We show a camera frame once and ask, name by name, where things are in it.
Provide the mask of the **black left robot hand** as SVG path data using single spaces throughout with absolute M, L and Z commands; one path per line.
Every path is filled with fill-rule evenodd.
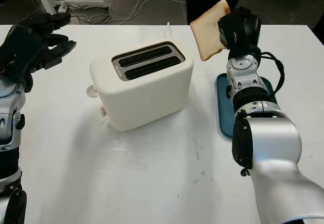
M 62 62 L 62 58 L 70 53 L 76 42 L 69 40 L 68 36 L 55 34 L 54 31 L 70 23 L 69 13 L 38 14 L 22 20 L 19 24 L 31 29 L 31 34 L 39 38 L 44 44 L 44 49 L 28 64 L 24 73 L 24 91 L 30 92 L 33 86 L 32 73 L 40 69 L 49 69 Z

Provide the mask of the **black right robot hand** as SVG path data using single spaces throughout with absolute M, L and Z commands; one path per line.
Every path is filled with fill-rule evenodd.
M 244 55 L 261 55 L 258 40 L 261 20 L 251 10 L 238 7 L 218 21 L 222 45 L 229 50 L 228 59 Z

